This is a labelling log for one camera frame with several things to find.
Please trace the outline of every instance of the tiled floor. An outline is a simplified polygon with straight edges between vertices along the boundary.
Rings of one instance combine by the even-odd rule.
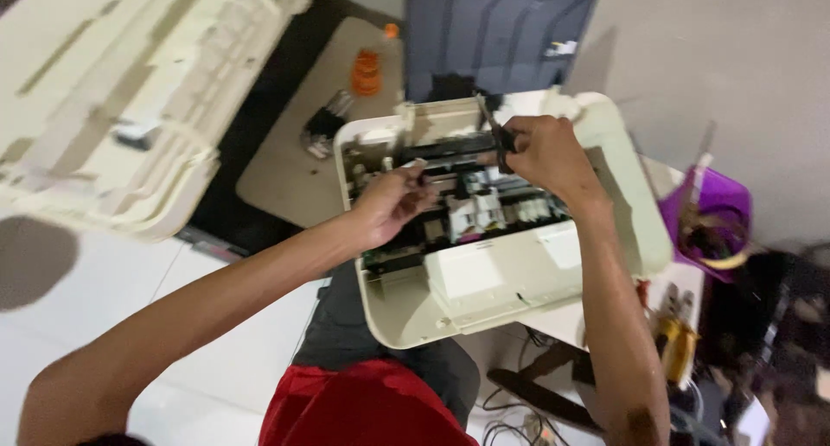
[[[0,211],[0,444],[14,442],[26,386],[38,371],[223,265],[175,239],[145,244],[104,233],[75,234]],[[167,369],[136,401],[130,431],[158,446],[254,445],[320,283],[298,288]],[[520,326],[505,326],[458,337],[479,365],[479,403],[494,388],[484,377],[488,369],[516,367],[522,332]],[[529,347],[524,363],[537,354]],[[574,395],[568,379],[564,368],[546,384]],[[507,420],[521,424],[525,413],[512,409]],[[487,422],[501,416],[475,408],[468,431],[481,440]],[[573,445],[600,443],[575,430],[563,433]],[[495,444],[519,441],[504,433]]]

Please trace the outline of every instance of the purple container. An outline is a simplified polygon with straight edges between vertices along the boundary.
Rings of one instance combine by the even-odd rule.
[[[699,261],[688,258],[677,248],[677,219],[683,207],[683,190],[694,181],[694,170],[695,167],[692,166],[686,172],[682,184],[668,196],[658,201],[663,222],[666,224],[671,242],[675,246],[675,261],[698,267],[711,277],[723,282],[732,282],[732,271],[719,271],[709,268]],[[701,214],[716,214],[727,221],[736,221],[742,224],[746,228],[747,236],[751,237],[752,195],[750,190],[738,182],[716,170],[707,168],[703,174],[703,185],[700,187],[698,206]],[[733,252],[737,252],[744,245],[745,243],[731,243],[731,249]]]

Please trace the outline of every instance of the gray scanner lid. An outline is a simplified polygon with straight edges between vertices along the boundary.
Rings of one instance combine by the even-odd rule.
[[[407,0],[407,101],[562,84],[576,58],[567,44],[579,43],[595,1]]]

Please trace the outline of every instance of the red shirt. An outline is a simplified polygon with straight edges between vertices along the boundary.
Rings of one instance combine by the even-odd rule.
[[[265,412],[260,446],[476,446],[435,392],[396,360],[344,371],[289,366]]]

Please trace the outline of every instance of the white table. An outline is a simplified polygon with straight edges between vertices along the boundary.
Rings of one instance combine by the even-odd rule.
[[[317,109],[347,85],[351,61],[358,49],[370,45],[379,32],[378,28],[356,18],[347,18],[338,27],[240,178],[236,191],[244,201],[306,228],[343,212],[334,160],[312,158],[300,146],[299,135],[303,124]],[[399,59],[392,56],[391,61],[386,63],[398,65],[398,62]],[[390,78],[384,78],[381,94],[358,101],[359,105],[351,111],[350,118],[358,120],[392,115],[399,85],[400,74],[393,72]],[[505,119],[510,115],[533,115],[534,109],[528,108],[538,108],[543,95],[544,91],[511,95],[506,102],[506,110],[496,115]],[[657,197],[668,194],[682,178],[678,170],[652,159],[643,157],[642,163]],[[700,318],[703,272],[671,263],[651,280],[649,307],[657,309],[661,305],[669,282],[677,284],[681,295],[686,290],[695,293],[691,323],[696,328]],[[522,318],[520,322],[560,341],[584,348],[585,324],[581,301]]]

